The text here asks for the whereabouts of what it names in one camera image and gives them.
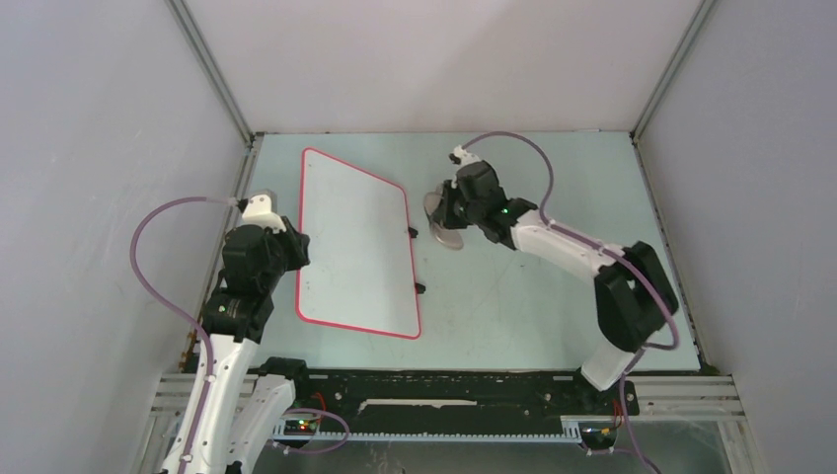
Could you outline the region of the grey mesh sponge eraser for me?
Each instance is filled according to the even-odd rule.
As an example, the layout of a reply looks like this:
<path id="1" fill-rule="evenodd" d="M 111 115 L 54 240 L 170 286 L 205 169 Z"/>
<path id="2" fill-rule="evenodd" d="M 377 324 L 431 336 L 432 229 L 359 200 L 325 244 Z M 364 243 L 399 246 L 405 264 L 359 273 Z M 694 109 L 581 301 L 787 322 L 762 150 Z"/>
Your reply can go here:
<path id="1" fill-rule="evenodd" d="M 462 250 L 464 248 L 464 241 L 460 232 L 458 230 L 446 229 L 433 220 L 432 216 L 440 209 L 441 201 L 442 194 L 440 192 L 429 192 L 423 197 L 422 205 L 428 221 L 430 234 L 443 247 L 453 251 Z"/>

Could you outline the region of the pink-framed whiteboard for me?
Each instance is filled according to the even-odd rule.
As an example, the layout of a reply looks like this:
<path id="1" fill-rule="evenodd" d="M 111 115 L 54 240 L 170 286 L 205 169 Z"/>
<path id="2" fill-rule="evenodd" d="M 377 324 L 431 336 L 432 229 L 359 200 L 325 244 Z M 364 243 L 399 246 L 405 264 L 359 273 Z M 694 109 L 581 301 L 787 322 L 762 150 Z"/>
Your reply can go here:
<path id="1" fill-rule="evenodd" d="M 310 263 L 297 274 L 304 322 L 415 340 L 422 332 L 405 190 L 316 148 L 300 160 L 299 230 Z"/>

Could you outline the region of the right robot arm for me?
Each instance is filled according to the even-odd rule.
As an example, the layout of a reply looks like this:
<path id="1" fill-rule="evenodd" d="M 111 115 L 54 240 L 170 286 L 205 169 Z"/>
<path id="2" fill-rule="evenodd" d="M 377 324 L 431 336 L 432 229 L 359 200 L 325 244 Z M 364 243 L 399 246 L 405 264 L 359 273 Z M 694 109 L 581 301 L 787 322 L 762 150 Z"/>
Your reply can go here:
<path id="1" fill-rule="evenodd" d="M 673 320 L 679 302 L 652 246 L 604 244 L 543 216 L 532 201 L 508 197 L 495 169 L 483 160 L 456 159 L 454 177 L 423 198 L 423 210 L 436 240 L 460 250 L 461 231 L 478 228 L 492 243 L 534 255 L 593 287 L 596 324 L 603 340 L 580 367 L 574 386 L 577 406 L 598 413 L 614 398 L 613 385 L 630 372 L 650 338 L 669 328 L 672 351 L 679 344 Z"/>

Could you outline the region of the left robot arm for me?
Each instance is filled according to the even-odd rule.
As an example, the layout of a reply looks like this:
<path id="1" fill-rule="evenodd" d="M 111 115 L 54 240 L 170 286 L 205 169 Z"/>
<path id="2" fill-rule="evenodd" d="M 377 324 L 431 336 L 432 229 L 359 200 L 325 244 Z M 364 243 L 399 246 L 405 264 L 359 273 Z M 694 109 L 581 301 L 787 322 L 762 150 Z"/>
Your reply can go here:
<path id="1" fill-rule="evenodd" d="M 282 412 L 310 403 L 307 379 L 270 370 L 257 379 L 254 399 L 237 409 L 273 292 L 285 274 L 309 264 L 309 243 L 285 216 L 249 217 L 226 234 L 222 267 L 202 309 L 195 381 L 162 472 L 249 473 Z"/>

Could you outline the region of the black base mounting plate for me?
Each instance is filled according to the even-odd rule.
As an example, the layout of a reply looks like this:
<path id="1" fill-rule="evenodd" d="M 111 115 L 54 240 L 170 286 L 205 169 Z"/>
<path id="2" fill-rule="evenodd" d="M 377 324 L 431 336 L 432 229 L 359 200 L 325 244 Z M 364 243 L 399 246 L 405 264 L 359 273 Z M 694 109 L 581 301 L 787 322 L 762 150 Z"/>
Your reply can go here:
<path id="1" fill-rule="evenodd" d="M 294 405 L 328 411 L 326 433 L 357 436 L 547 437 L 640 412 L 633 383 L 599 391 L 578 371 L 316 369 Z"/>

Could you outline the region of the left corner aluminium post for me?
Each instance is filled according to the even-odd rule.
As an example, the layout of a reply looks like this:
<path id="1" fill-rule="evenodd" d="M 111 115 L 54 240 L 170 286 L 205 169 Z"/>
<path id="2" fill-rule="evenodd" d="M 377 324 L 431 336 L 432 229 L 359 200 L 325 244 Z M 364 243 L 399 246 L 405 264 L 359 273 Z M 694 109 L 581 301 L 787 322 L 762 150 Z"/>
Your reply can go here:
<path id="1" fill-rule="evenodd" d="M 235 99 L 233 91 L 224 77 L 188 2 L 184 0 L 166 0 L 165 4 L 170 9 L 176 23 L 182 31 L 210 88 L 219 99 L 245 145 L 250 146 L 256 134 L 249 126 L 238 101 Z"/>

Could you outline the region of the corner aluminium post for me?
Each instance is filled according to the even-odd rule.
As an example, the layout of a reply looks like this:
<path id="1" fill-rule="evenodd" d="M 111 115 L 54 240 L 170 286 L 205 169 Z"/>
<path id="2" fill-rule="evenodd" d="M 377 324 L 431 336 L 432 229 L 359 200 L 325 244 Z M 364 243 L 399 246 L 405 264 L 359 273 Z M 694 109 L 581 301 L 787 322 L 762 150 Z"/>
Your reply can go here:
<path id="1" fill-rule="evenodd" d="M 249 126 L 238 101 L 235 99 L 233 91 L 224 77 L 188 2 L 184 0 L 166 0 L 165 4 L 170 9 L 176 23 L 182 31 L 210 88 L 219 99 L 245 145 L 250 146 L 256 134 Z"/>
<path id="2" fill-rule="evenodd" d="M 654 88 L 651 91 L 633 129 L 631 130 L 632 143 L 638 146 L 646 133 L 649 124 L 665 99 L 668 90 L 676 79 L 684 62 L 689 56 L 694 44 L 708 22 L 711 14 L 718 5 L 717 0 L 702 0 L 692 15 L 680 40 L 670 55 L 662 73 L 660 74 Z"/>

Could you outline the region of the aluminium frame rail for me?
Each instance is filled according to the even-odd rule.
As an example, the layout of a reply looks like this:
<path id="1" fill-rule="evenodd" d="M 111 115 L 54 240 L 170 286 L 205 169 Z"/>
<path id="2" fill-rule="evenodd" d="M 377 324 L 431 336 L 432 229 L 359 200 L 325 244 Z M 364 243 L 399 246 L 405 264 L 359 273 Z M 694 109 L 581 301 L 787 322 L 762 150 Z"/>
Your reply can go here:
<path id="1" fill-rule="evenodd" d="M 177 424 L 183 416 L 190 396 L 193 374 L 174 373 L 163 375 L 157 394 L 154 398 L 150 418 L 160 418 L 158 422 L 163 428 Z M 629 421 L 636 422 L 729 422 L 744 420 L 744 410 L 739 401 L 737 391 L 729 376 L 663 376 L 640 375 L 631 377 L 628 381 L 634 385 L 640 412 L 636 416 L 629 416 Z M 314 415 L 313 421 L 317 435 L 309 432 L 312 429 L 299 428 L 303 423 L 302 415 L 288 416 L 280 421 L 273 430 L 276 440 L 341 440 L 342 434 L 326 433 L 321 430 L 320 420 Z M 571 432 L 568 435 L 547 437 L 476 437 L 476 436 L 357 436 L 349 432 L 348 440 L 363 441 L 476 441 L 476 442 L 577 442 L 582 435 L 581 428 L 595 427 L 595 431 L 604 430 L 601 423 L 581 423 L 576 420 L 570 422 Z"/>

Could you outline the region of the right corner aluminium post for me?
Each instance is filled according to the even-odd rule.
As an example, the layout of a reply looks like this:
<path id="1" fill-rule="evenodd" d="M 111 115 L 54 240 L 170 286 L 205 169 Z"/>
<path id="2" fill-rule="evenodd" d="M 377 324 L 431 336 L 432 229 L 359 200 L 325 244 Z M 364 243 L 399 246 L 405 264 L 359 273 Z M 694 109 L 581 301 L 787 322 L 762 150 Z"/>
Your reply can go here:
<path id="1" fill-rule="evenodd" d="M 717 0 L 702 0 L 692 15 L 680 40 L 670 55 L 662 73 L 660 74 L 654 88 L 651 91 L 633 129 L 631 130 L 632 143 L 638 146 L 646 133 L 649 124 L 665 99 L 668 90 L 676 79 L 684 62 L 689 56 L 694 44 L 708 22 L 711 14 L 718 5 Z"/>

